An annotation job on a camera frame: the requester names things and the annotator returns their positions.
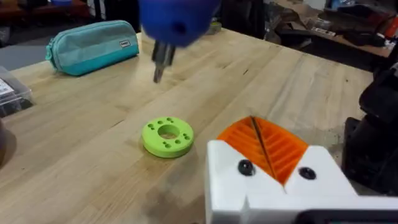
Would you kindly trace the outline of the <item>left gripper white and orange left finger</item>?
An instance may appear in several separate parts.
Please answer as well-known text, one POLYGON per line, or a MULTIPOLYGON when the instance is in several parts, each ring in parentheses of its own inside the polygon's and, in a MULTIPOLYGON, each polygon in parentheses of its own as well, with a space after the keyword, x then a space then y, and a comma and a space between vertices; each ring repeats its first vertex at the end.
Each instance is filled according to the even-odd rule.
POLYGON ((285 177, 268 139, 279 128, 256 116, 227 127, 207 144, 206 223, 283 223, 277 206, 285 177))

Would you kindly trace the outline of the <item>left gripper white and orange right finger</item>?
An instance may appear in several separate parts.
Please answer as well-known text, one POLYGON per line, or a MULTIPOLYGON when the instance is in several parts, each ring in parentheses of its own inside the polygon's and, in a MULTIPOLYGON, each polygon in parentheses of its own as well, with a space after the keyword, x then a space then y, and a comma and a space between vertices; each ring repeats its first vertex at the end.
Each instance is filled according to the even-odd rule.
POLYGON ((289 196, 356 196, 357 193, 327 149, 308 145, 278 125, 252 117, 267 171, 254 183, 268 194, 289 196))

